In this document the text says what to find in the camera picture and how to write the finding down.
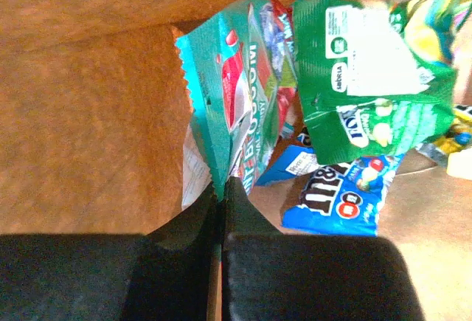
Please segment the green yellow snack bag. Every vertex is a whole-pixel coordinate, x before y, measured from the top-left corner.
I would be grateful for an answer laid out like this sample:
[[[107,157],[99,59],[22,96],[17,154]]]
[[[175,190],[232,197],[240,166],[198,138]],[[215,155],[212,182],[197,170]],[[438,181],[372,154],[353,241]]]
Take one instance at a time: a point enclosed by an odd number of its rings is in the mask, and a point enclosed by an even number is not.
[[[471,0],[388,0],[389,22],[430,63],[452,64],[452,46],[471,18]]]

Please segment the brown paper bag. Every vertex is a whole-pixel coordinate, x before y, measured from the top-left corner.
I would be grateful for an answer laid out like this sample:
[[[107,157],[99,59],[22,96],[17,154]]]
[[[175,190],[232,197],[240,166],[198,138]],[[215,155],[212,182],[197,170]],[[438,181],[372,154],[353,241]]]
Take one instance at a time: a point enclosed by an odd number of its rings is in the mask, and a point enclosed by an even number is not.
[[[1,237],[147,235],[176,215],[174,30],[233,1],[1,0]]]

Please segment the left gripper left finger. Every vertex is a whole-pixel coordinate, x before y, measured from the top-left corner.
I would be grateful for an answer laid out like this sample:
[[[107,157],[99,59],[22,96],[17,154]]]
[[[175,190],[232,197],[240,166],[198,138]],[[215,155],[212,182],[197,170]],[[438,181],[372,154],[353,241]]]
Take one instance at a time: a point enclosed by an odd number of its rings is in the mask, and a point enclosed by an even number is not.
[[[1,237],[3,320],[205,320],[217,200],[147,235]]]

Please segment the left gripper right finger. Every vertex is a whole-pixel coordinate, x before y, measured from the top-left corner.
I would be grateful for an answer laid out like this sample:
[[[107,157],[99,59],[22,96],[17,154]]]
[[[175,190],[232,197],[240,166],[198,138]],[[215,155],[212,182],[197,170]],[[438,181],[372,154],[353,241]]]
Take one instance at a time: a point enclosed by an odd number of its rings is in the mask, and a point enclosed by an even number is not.
[[[397,247],[385,238],[289,235],[249,201],[242,182],[225,189],[224,320],[422,320]]]

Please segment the blue candy packet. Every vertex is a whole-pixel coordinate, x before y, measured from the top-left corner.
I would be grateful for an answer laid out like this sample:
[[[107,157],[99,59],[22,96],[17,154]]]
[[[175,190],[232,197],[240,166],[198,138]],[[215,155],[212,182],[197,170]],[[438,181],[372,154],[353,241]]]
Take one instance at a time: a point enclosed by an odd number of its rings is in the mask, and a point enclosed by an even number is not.
[[[378,216],[404,155],[363,156],[320,165],[314,149],[290,145],[258,179],[269,186],[308,174],[282,226],[323,235],[376,236]]]

